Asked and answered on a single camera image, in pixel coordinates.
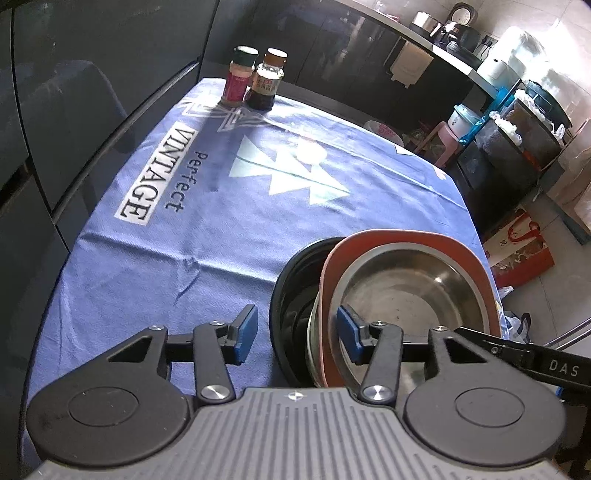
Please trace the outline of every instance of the seasoning jar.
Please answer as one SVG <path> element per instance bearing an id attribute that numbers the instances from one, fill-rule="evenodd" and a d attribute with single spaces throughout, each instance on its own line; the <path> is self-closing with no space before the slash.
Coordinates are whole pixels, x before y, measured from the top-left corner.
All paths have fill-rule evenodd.
<path id="1" fill-rule="evenodd" d="M 287 53 L 269 48 L 261 64 L 256 67 L 252 87 L 246 94 L 246 104 L 255 110 L 271 110 L 275 94 L 283 78 L 283 65 Z"/>
<path id="2" fill-rule="evenodd" d="M 257 57 L 258 50 L 255 48 L 240 46 L 234 49 L 234 57 L 230 62 L 230 71 L 222 94 L 223 105 L 229 107 L 242 105 Z"/>

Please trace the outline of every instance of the pink stool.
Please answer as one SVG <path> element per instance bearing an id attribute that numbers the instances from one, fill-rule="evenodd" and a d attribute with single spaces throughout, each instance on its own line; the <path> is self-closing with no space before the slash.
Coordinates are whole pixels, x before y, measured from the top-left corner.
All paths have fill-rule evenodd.
<path id="1" fill-rule="evenodd" d="M 460 146 L 457 137 L 449 128 L 447 122 L 441 122 L 439 125 L 437 125 L 433 129 L 433 131 L 431 131 L 431 133 L 427 135 L 425 140 L 423 140 L 421 144 L 417 148 L 415 148 L 414 152 L 418 154 L 423 148 L 425 148 L 425 146 L 431 141 L 431 139 L 436 134 L 441 140 L 441 143 L 445 146 L 445 151 L 436 160 L 435 166 L 438 168 L 443 168 Z"/>

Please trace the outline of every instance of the blue lid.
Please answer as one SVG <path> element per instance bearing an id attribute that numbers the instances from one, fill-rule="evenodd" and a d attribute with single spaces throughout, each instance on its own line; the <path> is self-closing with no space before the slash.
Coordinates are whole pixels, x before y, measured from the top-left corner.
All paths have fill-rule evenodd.
<path id="1" fill-rule="evenodd" d="M 480 117 L 470 110 L 466 105 L 456 105 L 454 107 L 458 115 L 460 115 L 466 122 L 471 125 L 476 124 Z"/>

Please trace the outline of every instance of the soy sauce bottle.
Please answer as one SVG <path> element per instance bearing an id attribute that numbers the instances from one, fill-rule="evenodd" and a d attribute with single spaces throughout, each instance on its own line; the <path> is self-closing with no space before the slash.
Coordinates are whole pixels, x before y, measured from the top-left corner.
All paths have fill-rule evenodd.
<path id="1" fill-rule="evenodd" d="M 283 78 L 283 65 L 287 53 L 269 48 L 261 64 L 256 67 L 252 87 L 246 94 L 246 104 L 254 110 L 271 110 L 275 94 Z"/>

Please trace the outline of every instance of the bottle with green cap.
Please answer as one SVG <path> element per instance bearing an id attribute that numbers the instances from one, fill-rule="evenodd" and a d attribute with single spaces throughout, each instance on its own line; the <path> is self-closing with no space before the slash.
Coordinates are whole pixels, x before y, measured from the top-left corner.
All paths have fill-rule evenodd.
<path id="1" fill-rule="evenodd" d="M 222 95 L 224 105 L 230 107 L 242 105 L 257 57 L 258 50 L 255 48 L 240 46 L 234 49 L 234 57 L 230 62 L 230 71 Z"/>

